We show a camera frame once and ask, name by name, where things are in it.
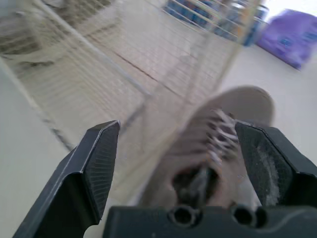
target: metal wire grid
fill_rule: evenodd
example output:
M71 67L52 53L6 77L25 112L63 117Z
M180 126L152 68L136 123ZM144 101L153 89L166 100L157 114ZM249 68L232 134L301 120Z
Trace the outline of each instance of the metal wire grid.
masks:
M238 45L209 32L221 16L202 28L163 12L162 0L70 0L68 11L34 2L25 14L36 50L2 56L72 145L98 123L126 123L112 193L125 199L127 179L138 184L136 169L158 159L151 151L214 93Z

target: shoe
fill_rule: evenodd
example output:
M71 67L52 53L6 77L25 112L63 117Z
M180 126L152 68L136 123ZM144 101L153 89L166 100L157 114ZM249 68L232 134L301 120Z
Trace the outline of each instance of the shoe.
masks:
M166 209L175 205L260 206L247 175L235 123L269 126L273 112L269 94L251 86L206 102L161 158L139 205Z

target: purple bag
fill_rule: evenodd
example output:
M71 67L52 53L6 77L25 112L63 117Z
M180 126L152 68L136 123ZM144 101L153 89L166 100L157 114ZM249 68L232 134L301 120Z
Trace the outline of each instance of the purple bag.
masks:
M285 10L262 32L257 44L296 69L306 63L317 43L317 17Z

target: white floor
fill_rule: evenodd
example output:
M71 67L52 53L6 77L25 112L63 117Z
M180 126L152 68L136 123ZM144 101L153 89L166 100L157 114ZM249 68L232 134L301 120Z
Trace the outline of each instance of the white floor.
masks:
M302 72L258 47L243 49L221 88L257 85L276 106L274 126L317 164L315 140L317 103L314 75L317 58ZM12 237L66 150L38 119L10 79L0 71L0 230ZM102 227L85 237L101 237Z

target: screw hole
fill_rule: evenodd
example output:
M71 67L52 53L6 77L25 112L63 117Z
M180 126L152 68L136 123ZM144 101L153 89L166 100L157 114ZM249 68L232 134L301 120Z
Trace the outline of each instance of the screw hole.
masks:
M258 208L256 211L256 217L257 217L257 228L262 228L267 223L267 214L266 211L262 208Z
M237 206L233 208L233 217L241 225L251 226L255 223L255 216L246 207Z
M169 213L170 220L181 227L191 227L198 221L198 211L189 206L177 206Z

